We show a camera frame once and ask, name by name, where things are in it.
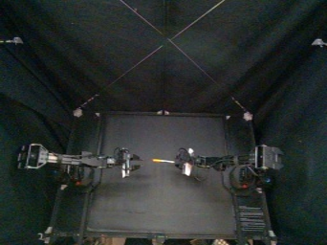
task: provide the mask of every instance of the yellow object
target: yellow object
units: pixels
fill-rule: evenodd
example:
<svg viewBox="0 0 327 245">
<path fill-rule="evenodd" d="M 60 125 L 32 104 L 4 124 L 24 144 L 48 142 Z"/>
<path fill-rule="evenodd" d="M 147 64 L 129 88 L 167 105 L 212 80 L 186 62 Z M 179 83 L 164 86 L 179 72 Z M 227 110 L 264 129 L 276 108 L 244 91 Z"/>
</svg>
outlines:
<svg viewBox="0 0 327 245">
<path fill-rule="evenodd" d="M 152 159 L 152 162 L 153 163 L 170 163 L 170 164 L 175 163 L 174 161 L 164 160 L 164 159 L 156 159 L 156 158 Z"/>
</svg>

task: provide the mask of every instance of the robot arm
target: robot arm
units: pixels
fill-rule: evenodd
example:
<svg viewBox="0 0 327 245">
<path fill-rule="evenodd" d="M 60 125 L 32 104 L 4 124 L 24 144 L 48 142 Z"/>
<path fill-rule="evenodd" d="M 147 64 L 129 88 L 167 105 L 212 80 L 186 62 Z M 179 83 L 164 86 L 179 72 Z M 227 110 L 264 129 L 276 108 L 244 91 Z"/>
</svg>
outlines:
<svg viewBox="0 0 327 245">
<path fill-rule="evenodd" d="M 248 189 L 270 184 L 270 171 L 283 167 L 282 155 L 279 148 L 266 145 L 258 146 L 247 155 L 223 157 L 194 157 L 186 148 L 180 148 L 175 166 L 183 169 L 183 174 L 188 176 L 191 176 L 192 167 L 212 167 L 223 172 L 223 184 L 228 189 Z"/>
<path fill-rule="evenodd" d="M 49 152 L 43 145 L 29 144 L 21 147 L 17 155 L 17 168 L 40 169 L 47 164 L 64 166 L 61 170 L 72 176 L 72 172 L 80 172 L 84 167 L 89 168 L 112 168 L 121 166 L 123 178 L 128 177 L 131 171 L 140 168 L 132 165 L 132 160 L 140 160 L 139 157 L 129 153 L 125 148 L 115 150 L 115 156 L 93 155 L 83 151 L 80 155 L 67 155 Z"/>
</svg>

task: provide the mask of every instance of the black panel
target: black panel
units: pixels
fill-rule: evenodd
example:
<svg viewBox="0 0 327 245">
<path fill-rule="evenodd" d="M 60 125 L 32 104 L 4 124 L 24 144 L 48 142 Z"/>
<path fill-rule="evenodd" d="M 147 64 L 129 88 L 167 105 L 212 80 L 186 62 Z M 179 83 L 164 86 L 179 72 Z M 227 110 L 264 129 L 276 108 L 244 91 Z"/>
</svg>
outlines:
<svg viewBox="0 0 327 245">
<path fill-rule="evenodd" d="M 203 182 L 182 175 L 171 164 L 179 147 L 208 156 L 226 154 L 222 117 L 108 115 L 103 153 L 127 147 L 141 159 L 141 169 L 121 178 L 120 169 L 104 171 L 89 214 L 96 233 L 234 236 L 232 204 L 220 173 L 199 169 Z"/>
</svg>

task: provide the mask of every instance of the black fabric enclosure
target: black fabric enclosure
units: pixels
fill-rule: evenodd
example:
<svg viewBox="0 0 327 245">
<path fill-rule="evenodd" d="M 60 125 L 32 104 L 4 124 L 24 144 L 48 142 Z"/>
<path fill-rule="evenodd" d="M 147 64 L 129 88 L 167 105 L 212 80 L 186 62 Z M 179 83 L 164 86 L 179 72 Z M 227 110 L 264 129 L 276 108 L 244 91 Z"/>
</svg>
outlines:
<svg viewBox="0 0 327 245">
<path fill-rule="evenodd" d="M 326 244 L 326 23 L 323 0 L 1 1 L 0 244 L 40 244 L 56 186 L 16 152 L 67 152 L 76 109 L 251 112 L 256 144 L 284 153 L 279 244 Z"/>
</svg>

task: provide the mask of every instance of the black backdrop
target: black backdrop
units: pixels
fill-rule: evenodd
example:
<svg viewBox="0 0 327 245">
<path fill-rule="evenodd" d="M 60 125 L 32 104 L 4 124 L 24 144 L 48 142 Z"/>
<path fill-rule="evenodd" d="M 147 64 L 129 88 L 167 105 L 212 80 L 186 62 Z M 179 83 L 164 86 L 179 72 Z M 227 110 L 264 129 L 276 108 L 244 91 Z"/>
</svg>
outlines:
<svg viewBox="0 0 327 245">
<path fill-rule="evenodd" d="M 140 6 L 145 3 L 144 1 L 131 2 Z M 180 1 L 180 5 L 184 5 L 190 15 L 183 15 L 179 9 L 174 9 L 174 16 L 182 15 L 170 21 L 171 26 L 176 24 L 178 30 L 190 23 L 183 22 L 184 17 L 188 17 L 188 20 L 196 19 L 211 8 L 211 4 L 218 3 L 208 1 L 202 5 L 202 1 L 195 1 L 196 8 L 192 9 L 188 2 Z M 230 21 L 223 22 L 222 26 L 234 27 L 234 29 L 226 28 L 224 32 L 215 33 L 215 30 L 220 29 L 216 23 L 220 19 L 210 18 L 207 24 L 200 26 L 206 33 L 196 31 L 194 36 L 191 33 L 186 36 L 190 40 L 192 37 L 207 36 L 206 41 L 215 40 L 214 44 L 219 41 L 223 45 L 215 46 L 216 50 L 212 50 L 210 46 L 202 45 L 206 42 L 202 39 L 202 43 L 186 43 L 183 47 L 188 52 L 194 50 L 192 55 L 199 59 L 206 53 L 206 48 L 210 51 L 208 54 L 212 51 L 215 53 L 220 47 L 226 49 L 222 56 L 203 59 L 202 65 L 215 78 L 222 77 L 230 91 L 254 112 L 258 141 L 283 149 L 284 168 L 278 178 L 278 186 L 270 193 L 270 206 L 275 230 L 282 239 L 280 244 L 326 244 L 327 50 L 311 47 L 315 38 L 327 38 L 326 3 L 324 1 L 268 2 L 254 12 L 247 11 L 247 18 L 239 18 L 243 15 L 242 10 L 247 9 L 246 1 L 238 3 L 231 1 L 230 7 L 232 5 L 238 7 L 238 11 L 226 10 L 226 14 L 234 17 L 236 15 L 240 21 L 236 22 L 236 18 L 231 18 Z M 3 3 L 0 37 L 12 38 L 20 35 L 27 39 L 24 39 L 24 46 L 0 46 L 0 243 L 33 244 L 29 241 L 31 238 L 35 238 L 35 234 L 41 232 L 47 225 L 52 183 L 47 180 L 45 172 L 21 173 L 15 169 L 16 149 L 25 143 L 40 142 L 52 150 L 64 152 L 72 129 L 73 109 L 99 91 L 99 87 L 103 87 L 107 82 L 107 76 L 111 76 L 109 80 L 117 78 L 139 59 L 117 62 L 120 58 L 129 55 L 131 50 L 121 53 L 123 44 L 133 43 L 133 39 L 128 39 L 128 32 L 124 36 L 116 32 L 109 36 L 112 49 L 105 55 L 111 56 L 112 60 L 107 60 L 103 66 L 101 57 L 104 56 L 99 59 L 91 56 L 91 54 L 101 54 L 103 46 L 87 44 L 92 43 L 96 37 L 104 40 L 101 36 L 104 32 L 97 33 L 100 30 L 93 29 L 88 33 L 87 43 L 80 44 L 77 41 L 84 40 L 85 33 L 72 33 L 75 35 L 69 38 L 69 27 L 60 29 L 63 23 L 59 14 L 51 13 L 55 8 L 44 7 L 43 9 L 36 1 L 15 1 L 15 4 L 4 1 Z M 76 11 L 84 10 L 85 3 L 83 1 L 79 3 L 80 8 Z M 247 3 L 254 6 L 258 1 L 247 1 Z M 97 16 L 96 4 L 88 7 L 92 7 L 85 9 L 92 10 L 89 14 Z M 97 18 L 93 21 L 99 24 L 101 19 Z M 112 40 L 116 34 L 120 34 L 120 41 Z M 144 40 L 137 40 L 133 44 L 132 56 L 137 54 L 137 51 L 143 56 L 151 48 L 156 47 L 153 43 L 147 42 L 152 46 L 147 47 L 145 51 L 137 49 L 137 44 L 143 42 Z M 112 95 L 108 92 L 91 107 L 156 111 L 161 109 L 161 100 L 143 94 L 148 92 L 161 98 L 161 93 L 156 91 L 166 91 L 172 93 L 172 96 L 166 98 L 168 105 L 179 112 L 239 113 L 226 94 L 218 92 L 220 87 L 215 84 L 204 88 L 203 82 L 187 83 L 191 78 L 187 74 L 182 76 L 182 83 L 176 83 L 179 78 L 176 72 L 191 71 L 194 67 L 186 65 L 187 62 L 182 62 L 184 64 L 182 66 L 174 66 L 182 58 L 180 56 L 171 57 L 174 57 L 170 60 L 172 63 L 166 67 L 174 73 L 167 73 L 168 76 L 164 76 L 164 73 L 153 75 L 144 66 L 139 77 L 133 74 L 127 80 L 149 78 L 153 81 L 152 85 L 147 87 L 147 83 L 140 82 L 129 86 L 127 80 L 121 80 L 123 83 L 116 83 L 121 86 L 109 90 L 119 91 L 120 94 Z M 159 56 L 156 60 L 157 63 L 152 63 L 155 68 L 151 66 L 155 70 L 164 65 Z M 117 68 L 108 71 L 104 67 Z M 191 74 L 196 80 L 204 79 L 200 73 L 191 72 Z M 172 79 L 174 84 L 167 84 L 164 88 L 161 82 L 156 83 L 156 79 Z"/>
</svg>

